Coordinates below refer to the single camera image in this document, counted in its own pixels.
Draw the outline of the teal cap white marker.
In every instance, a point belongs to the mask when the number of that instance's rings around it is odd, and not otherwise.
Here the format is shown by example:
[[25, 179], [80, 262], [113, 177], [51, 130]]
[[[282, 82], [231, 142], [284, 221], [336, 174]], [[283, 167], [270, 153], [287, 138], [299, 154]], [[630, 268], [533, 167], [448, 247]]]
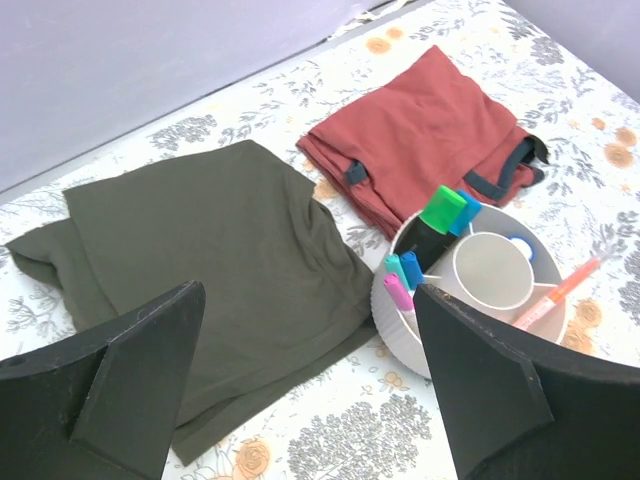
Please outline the teal cap white marker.
[[397, 275], [398, 279], [405, 289], [409, 288], [400, 257], [397, 254], [388, 255], [384, 259], [384, 266], [389, 274], [394, 273]]

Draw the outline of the pink cap white marker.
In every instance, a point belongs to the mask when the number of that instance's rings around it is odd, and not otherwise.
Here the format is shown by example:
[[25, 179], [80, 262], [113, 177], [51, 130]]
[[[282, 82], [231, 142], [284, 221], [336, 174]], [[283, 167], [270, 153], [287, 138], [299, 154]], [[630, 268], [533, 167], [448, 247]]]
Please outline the pink cap white marker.
[[411, 312], [414, 310], [412, 296], [405, 289], [396, 273], [388, 273], [383, 279], [383, 286], [399, 311]]

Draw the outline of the green cap black highlighter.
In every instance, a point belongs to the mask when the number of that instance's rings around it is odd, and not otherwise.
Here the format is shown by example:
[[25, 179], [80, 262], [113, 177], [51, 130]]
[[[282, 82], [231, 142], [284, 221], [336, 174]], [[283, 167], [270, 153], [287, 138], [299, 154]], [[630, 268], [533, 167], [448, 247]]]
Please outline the green cap black highlighter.
[[442, 255], [449, 229], [466, 205], [467, 201], [461, 195], [447, 186], [439, 186], [404, 230], [394, 252], [413, 252], [422, 273], [426, 273]]

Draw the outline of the blue cap black highlighter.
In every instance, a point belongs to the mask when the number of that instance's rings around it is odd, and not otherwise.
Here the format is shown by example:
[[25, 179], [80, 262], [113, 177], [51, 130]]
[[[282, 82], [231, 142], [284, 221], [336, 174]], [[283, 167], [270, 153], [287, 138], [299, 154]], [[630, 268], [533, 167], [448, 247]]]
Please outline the blue cap black highlighter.
[[457, 190], [456, 193], [466, 201], [466, 205], [453, 221], [449, 233], [459, 237], [466, 232], [470, 223], [482, 210], [483, 204], [464, 190]]

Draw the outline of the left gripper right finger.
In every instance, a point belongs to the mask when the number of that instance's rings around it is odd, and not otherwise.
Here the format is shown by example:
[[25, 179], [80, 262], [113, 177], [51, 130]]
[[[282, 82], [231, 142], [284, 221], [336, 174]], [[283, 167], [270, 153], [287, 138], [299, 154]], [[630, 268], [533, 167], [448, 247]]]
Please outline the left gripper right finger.
[[458, 478], [638, 478], [637, 368], [548, 342], [431, 284], [414, 305]]

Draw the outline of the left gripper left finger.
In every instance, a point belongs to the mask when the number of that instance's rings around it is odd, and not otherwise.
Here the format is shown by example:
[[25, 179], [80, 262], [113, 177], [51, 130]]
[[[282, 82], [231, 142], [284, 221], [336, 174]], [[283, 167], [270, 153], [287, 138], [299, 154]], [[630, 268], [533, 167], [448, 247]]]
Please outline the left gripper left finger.
[[2, 360], [2, 478], [161, 478], [205, 303], [190, 281]]

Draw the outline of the blue cap white marker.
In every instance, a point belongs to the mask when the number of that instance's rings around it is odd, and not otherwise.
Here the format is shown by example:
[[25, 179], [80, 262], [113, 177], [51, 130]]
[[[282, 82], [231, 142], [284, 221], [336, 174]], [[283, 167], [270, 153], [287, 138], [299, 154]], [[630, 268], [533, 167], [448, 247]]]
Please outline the blue cap white marker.
[[415, 290], [418, 285], [424, 283], [424, 275], [418, 258], [413, 251], [408, 251], [400, 256], [400, 263], [407, 280], [408, 289]]

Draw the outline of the orange pink pen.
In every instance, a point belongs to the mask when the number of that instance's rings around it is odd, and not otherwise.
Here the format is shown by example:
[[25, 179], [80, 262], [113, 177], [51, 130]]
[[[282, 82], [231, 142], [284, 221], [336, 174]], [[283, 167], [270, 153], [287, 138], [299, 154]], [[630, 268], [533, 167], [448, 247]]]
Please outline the orange pink pen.
[[523, 313], [513, 323], [513, 326], [527, 331], [564, 301], [569, 294], [589, 278], [612, 255], [612, 250], [606, 250], [590, 258]]

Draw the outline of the blue and grey stubby marker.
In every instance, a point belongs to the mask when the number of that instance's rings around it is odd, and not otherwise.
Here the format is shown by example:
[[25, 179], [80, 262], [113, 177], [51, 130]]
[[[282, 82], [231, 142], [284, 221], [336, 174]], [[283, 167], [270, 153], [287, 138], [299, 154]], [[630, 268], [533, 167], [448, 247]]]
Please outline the blue and grey stubby marker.
[[525, 238], [517, 235], [509, 237], [509, 241], [523, 254], [523, 256], [532, 262], [535, 258], [535, 249], [533, 245]]

